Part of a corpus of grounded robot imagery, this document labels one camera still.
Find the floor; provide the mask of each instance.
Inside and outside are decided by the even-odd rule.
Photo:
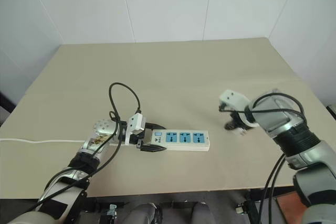
[[[248,224],[247,215],[239,215],[235,211],[238,203],[245,201],[246,190],[227,190],[227,191],[202,191],[193,193],[174,193],[174,194],[155,194],[155,195],[135,195],[99,198],[100,202],[124,202],[122,208],[117,209],[117,223],[122,223],[123,218],[136,206],[147,202],[183,202],[183,201],[202,201],[206,202],[216,220],[216,223]],[[1,199],[0,200],[0,224],[8,223],[18,216],[25,209],[34,203],[33,200]],[[273,224],[284,224],[281,212],[274,204]],[[99,223],[102,213],[82,212],[78,223],[89,224]],[[190,209],[164,209],[163,224],[185,224],[189,223]],[[266,220],[267,208],[264,209],[263,219]]]

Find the white power cord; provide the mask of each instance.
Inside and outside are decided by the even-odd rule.
[[[83,140],[43,140],[43,141],[32,141],[21,138],[0,138],[0,142],[2,141],[16,141],[16,142],[24,142],[29,144],[45,144],[45,143],[84,143]]]

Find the table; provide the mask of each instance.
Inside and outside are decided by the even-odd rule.
[[[123,146],[93,177],[88,196],[263,187],[281,151],[260,128],[245,136],[223,129],[230,116],[218,112],[218,97],[225,89],[251,99],[273,88],[293,95],[311,130],[336,148],[334,119],[266,38],[63,45],[0,128],[0,138],[86,140],[94,122],[108,118],[108,86],[116,81],[135,90],[148,122],[208,130],[211,146],[209,152],[159,153]],[[134,97],[122,87],[113,97],[127,120]],[[38,198],[80,145],[0,142],[0,197]],[[293,174],[284,167],[277,186],[292,185]]]

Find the power strip switch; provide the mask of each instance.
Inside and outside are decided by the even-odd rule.
[[[207,152],[210,148],[208,131],[203,130],[153,130],[151,144],[170,151]]]

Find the power strip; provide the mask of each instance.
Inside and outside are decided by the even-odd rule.
[[[201,130],[153,130],[151,144],[171,151],[201,151],[210,148],[208,131]]]

